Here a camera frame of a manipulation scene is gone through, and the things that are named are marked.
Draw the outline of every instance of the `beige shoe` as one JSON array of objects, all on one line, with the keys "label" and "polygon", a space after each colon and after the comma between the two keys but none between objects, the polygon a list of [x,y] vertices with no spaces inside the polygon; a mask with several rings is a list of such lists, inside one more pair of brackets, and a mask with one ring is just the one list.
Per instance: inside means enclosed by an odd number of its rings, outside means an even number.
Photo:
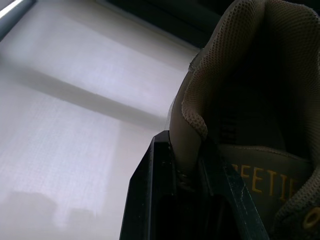
[{"label": "beige shoe", "polygon": [[272,239],[320,239],[320,20],[282,0],[236,0],[172,106],[180,184],[206,138],[246,182]]}]

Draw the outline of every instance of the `shoe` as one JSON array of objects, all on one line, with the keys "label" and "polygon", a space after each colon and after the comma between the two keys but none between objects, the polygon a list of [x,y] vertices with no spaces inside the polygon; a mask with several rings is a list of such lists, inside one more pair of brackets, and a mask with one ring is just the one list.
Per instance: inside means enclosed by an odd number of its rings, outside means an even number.
[{"label": "shoe", "polygon": [[274,240],[320,239],[319,49],[312,9],[236,0],[172,105],[180,184],[190,187],[199,148],[213,139]]}]

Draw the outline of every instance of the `sneaker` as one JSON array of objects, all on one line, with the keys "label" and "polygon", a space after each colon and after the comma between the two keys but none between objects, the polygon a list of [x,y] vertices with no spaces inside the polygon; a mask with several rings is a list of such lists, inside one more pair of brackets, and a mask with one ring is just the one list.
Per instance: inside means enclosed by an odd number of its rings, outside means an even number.
[{"label": "sneaker", "polygon": [[320,239],[320,21],[282,0],[236,0],[194,58],[169,134],[182,185],[213,139],[272,239]]}]

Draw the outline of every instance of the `perforated fabric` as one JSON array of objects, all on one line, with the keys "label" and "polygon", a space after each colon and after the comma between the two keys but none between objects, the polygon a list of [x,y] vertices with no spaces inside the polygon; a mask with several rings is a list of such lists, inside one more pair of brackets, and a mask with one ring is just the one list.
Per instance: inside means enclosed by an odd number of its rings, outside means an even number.
[{"label": "perforated fabric", "polygon": [[205,139],[206,103],[221,82],[243,59],[265,14],[264,0],[243,0],[227,13],[212,46],[195,69],[185,91],[182,114]]},{"label": "perforated fabric", "polygon": [[[266,18],[272,34],[281,45],[285,61],[285,79],[296,90],[299,110],[311,159],[320,163],[320,20],[311,9],[279,0],[266,5]],[[275,224],[294,212],[320,206],[320,167],[305,185],[279,210]]]},{"label": "perforated fabric", "polygon": [[315,171],[305,185],[279,210],[275,226],[296,211],[320,206],[320,21],[303,5],[281,0],[240,0],[224,18],[207,53],[194,70],[184,93],[181,111],[184,119],[206,139],[203,118],[207,104],[230,71],[244,58],[261,22],[280,46],[285,60],[283,76],[295,91]]}]

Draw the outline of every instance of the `mesh lining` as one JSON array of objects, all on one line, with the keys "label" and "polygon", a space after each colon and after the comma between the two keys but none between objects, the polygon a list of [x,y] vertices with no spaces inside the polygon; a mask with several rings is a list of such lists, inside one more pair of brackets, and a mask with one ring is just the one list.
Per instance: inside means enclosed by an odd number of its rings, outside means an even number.
[{"label": "mesh lining", "polygon": [[206,100],[244,57],[264,17],[265,1],[240,1],[229,11],[212,46],[195,69],[182,101],[185,120],[205,139],[208,129],[202,118]]},{"label": "mesh lining", "polygon": [[[320,21],[315,12],[303,5],[281,0],[241,0],[231,9],[210,46],[194,70],[182,101],[184,119],[206,139],[208,129],[203,119],[211,96],[244,58],[262,20],[269,34],[281,47],[285,59],[285,79],[289,80],[299,103],[311,159],[320,164]],[[320,166],[305,185],[279,210],[275,224],[295,211],[320,206]]]}]

